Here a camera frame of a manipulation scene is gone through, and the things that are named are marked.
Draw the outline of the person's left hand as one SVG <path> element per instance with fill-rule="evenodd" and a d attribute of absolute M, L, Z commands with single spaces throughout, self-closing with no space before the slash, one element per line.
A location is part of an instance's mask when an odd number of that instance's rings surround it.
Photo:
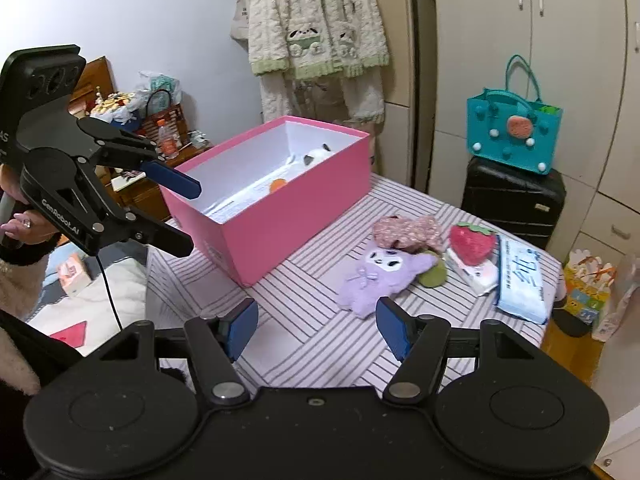
<path fill-rule="evenodd" d="M 16 172 L 6 165 L 1 166 L 1 188 L 17 202 L 27 203 L 20 190 Z M 58 229 L 36 210 L 17 212 L 10 220 L 2 223 L 1 231 L 9 238 L 27 245 L 44 243 L 58 235 Z"/>

